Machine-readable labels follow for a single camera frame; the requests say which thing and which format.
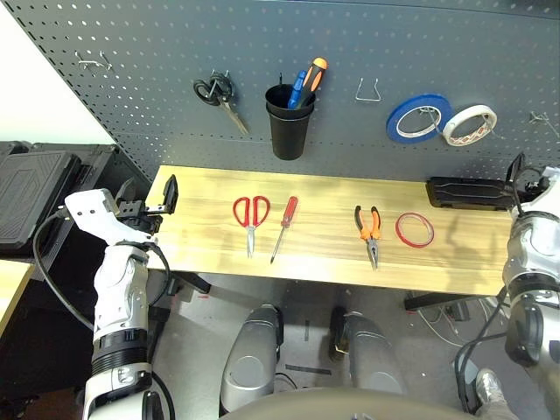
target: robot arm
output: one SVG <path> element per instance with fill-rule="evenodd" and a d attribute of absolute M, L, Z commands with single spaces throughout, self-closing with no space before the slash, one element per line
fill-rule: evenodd
<path fill-rule="evenodd" d="M 162 221 L 159 214 L 174 212 L 178 197 L 174 176 L 164 195 L 164 204 L 154 210 L 142 201 L 117 199 L 117 204 L 104 189 L 76 192 L 65 199 L 78 227 L 108 244 L 94 278 L 98 298 L 84 420 L 164 419 L 158 393 L 149 391 L 147 251 L 157 245 L 153 235 Z"/>
<path fill-rule="evenodd" d="M 511 298 L 506 352 L 560 416 L 560 168 L 545 168 L 539 186 L 543 191 L 520 205 L 521 214 L 512 211 L 503 270 Z"/>

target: black cable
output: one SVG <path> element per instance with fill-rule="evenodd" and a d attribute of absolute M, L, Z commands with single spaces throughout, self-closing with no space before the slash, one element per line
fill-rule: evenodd
<path fill-rule="evenodd" d="M 171 286 L 172 273 L 171 273 L 171 270 L 169 268 L 169 263 L 167 262 L 167 258 L 165 258 L 164 251 L 162 251 L 161 248 L 153 242 L 146 242 L 144 245 L 146 245 L 148 248 L 150 248 L 152 251 L 154 251 L 154 254 L 156 254 L 159 257 L 159 259 L 161 260 L 161 262 L 164 264 L 164 267 L 165 267 L 164 285 L 162 286 L 162 288 L 159 291 L 159 293 L 157 294 L 157 296 L 150 302 L 150 306 L 153 306 L 167 292 L 167 290 L 169 289 L 169 286 Z"/>
<path fill-rule="evenodd" d="M 293 379 L 291 379 L 287 374 L 285 374 L 284 372 L 276 372 L 275 373 L 276 376 L 282 376 L 284 378 L 286 378 L 288 380 L 288 382 L 291 383 L 291 386 L 294 387 L 294 389 L 298 389 L 298 385 L 296 385 L 296 383 L 294 382 Z"/>
<path fill-rule="evenodd" d="M 154 378 L 156 384 L 161 388 L 161 392 L 164 393 L 167 409 L 169 410 L 169 420 L 175 420 L 175 406 L 173 405 L 173 399 L 169 389 L 167 389 L 165 382 L 153 370 L 151 371 L 151 377 Z"/>
<path fill-rule="evenodd" d="M 67 210 L 66 209 L 59 210 L 55 214 L 52 214 L 49 217 L 47 217 L 45 219 L 45 221 L 43 221 L 43 223 L 41 223 L 41 225 L 37 229 L 37 232 L 35 232 L 35 236 L 33 236 L 33 256 L 35 257 L 35 261 L 37 262 L 37 266 L 38 266 L 39 271 L 41 272 L 41 274 L 45 278 L 46 283 L 51 288 L 52 293 L 54 293 L 54 296 L 56 296 L 59 299 L 59 301 L 70 311 L 70 313 L 72 313 L 76 317 L 76 319 L 78 319 L 84 326 L 86 326 L 91 331 L 93 331 L 94 330 L 93 324 L 91 322 L 89 322 L 86 319 L 86 317 L 84 317 L 68 301 L 68 299 L 62 294 L 62 291 L 60 291 L 59 287 L 51 279 L 51 277 L 49 276 L 49 273 L 47 272 L 47 270 L 45 268 L 45 265 L 43 264 L 43 260 L 41 259 L 41 254 L 39 253 L 39 237 L 41 236 L 41 233 L 43 232 L 43 230 L 55 219 L 63 218 L 63 217 L 66 217 L 66 216 L 67 216 Z"/>
<path fill-rule="evenodd" d="M 512 180 L 512 187 L 513 187 L 513 195 L 514 195 L 514 202 L 515 205 L 517 206 L 517 213 L 519 215 L 519 217 L 523 216 L 525 214 L 525 212 L 522 209 L 522 203 L 519 200 L 519 193 L 517 192 L 517 180 L 519 179 L 519 177 L 525 172 L 525 171 L 533 171 L 536 172 L 539 176 L 541 176 L 542 172 L 541 170 L 535 168 L 534 166 L 523 166 L 515 175 L 514 175 L 514 179 Z"/>
<path fill-rule="evenodd" d="M 471 410 L 469 409 L 469 406 L 468 406 L 467 397 L 466 397 L 466 381 L 465 381 L 466 364 L 467 364 L 468 360 L 470 359 L 471 354 L 473 354 L 474 348 L 479 343 L 481 343 L 483 341 L 498 339 L 498 338 L 504 337 L 506 335 L 503 332 L 503 333 L 500 333 L 500 334 L 495 334 L 495 335 L 490 335 L 490 336 L 484 337 L 484 334 L 486 334 L 486 332 L 488 330 L 488 327 L 490 326 L 490 324 L 492 324 L 492 322 L 494 321 L 494 319 L 496 318 L 498 313 L 500 313 L 500 308 L 501 308 L 501 306 L 504 302 L 504 299 L 506 298 L 506 294 L 507 294 L 507 290 L 506 290 L 506 286 L 504 286 L 504 287 L 501 288 L 500 292 L 498 293 L 498 296 L 497 296 L 498 304 L 496 305 L 495 309 L 493 310 L 492 315 L 490 316 L 488 321 L 480 329 L 480 332 L 477 335 L 476 339 L 474 339 L 472 341 L 469 341 L 464 346 L 462 346 L 458 350 L 457 355 L 455 356 L 454 367 L 455 367 L 455 379 L 456 379 L 456 382 L 457 382 L 457 392 L 458 392 L 459 400 L 461 400 L 461 405 L 463 407 L 463 411 L 466 412 L 466 413 L 471 413 Z"/>

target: white wall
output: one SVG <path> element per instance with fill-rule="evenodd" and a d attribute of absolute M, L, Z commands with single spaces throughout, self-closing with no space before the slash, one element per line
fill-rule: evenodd
<path fill-rule="evenodd" d="M 113 140 L 0 3 L 0 141 Z"/>

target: silver robot leg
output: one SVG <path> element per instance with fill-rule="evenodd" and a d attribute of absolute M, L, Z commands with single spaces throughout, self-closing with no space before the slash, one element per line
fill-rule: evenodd
<path fill-rule="evenodd" d="M 393 348 L 374 321 L 359 312 L 335 308 L 331 316 L 332 359 L 350 357 L 352 383 L 359 389 L 406 394 Z"/>
<path fill-rule="evenodd" d="M 237 410 L 274 392 L 282 313 L 271 304 L 254 309 L 243 323 L 221 378 L 220 414 Z"/>

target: table leg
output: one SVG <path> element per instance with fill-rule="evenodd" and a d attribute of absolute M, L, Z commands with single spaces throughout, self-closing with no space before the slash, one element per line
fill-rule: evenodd
<path fill-rule="evenodd" d="M 165 323 L 169 319 L 171 310 L 169 308 L 160 308 L 158 306 L 151 306 L 148 311 L 148 362 L 152 363 L 156 345 L 158 344 L 159 337 L 164 331 Z"/>
<path fill-rule="evenodd" d="M 476 295 L 458 295 L 454 293 L 425 293 L 421 296 L 404 299 L 404 309 L 415 311 L 429 306 L 441 306 L 463 299 L 477 299 Z"/>
<path fill-rule="evenodd" d="M 205 295 L 210 293 L 210 288 L 212 287 L 212 285 L 207 281 L 203 280 L 202 278 L 200 278 L 195 273 L 173 271 L 172 276 L 189 283 L 199 293 Z"/>

